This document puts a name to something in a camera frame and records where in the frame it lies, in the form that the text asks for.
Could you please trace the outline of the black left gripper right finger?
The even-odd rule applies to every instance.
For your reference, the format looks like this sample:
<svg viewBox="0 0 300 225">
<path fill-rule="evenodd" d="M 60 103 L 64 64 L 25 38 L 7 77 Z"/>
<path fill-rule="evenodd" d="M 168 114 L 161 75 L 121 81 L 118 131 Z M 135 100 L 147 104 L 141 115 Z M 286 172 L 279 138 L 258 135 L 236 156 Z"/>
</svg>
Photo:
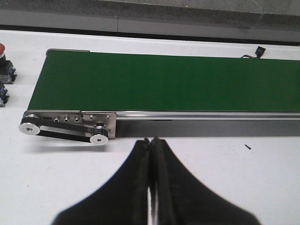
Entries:
<svg viewBox="0 0 300 225">
<path fill-rule="evenodd" d="M 203 185 L 165 140 L 150 144 L 151 216 L 155 225 L 257 225 L 258 219 Z"/>
</svg>

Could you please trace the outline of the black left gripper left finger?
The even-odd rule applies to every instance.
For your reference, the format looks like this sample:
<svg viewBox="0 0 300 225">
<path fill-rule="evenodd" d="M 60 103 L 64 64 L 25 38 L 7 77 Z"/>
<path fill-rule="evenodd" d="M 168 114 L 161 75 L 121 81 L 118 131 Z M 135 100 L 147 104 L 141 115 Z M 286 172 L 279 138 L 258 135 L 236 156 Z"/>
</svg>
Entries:
<svg viewBox="0 0 300 225">
<path fill-rule="evenodd" d="M 149 140 L 136 141 L 118 171 L 96 192 L 62 211 L 54 225 L 146 225 Z"/>
</svg>

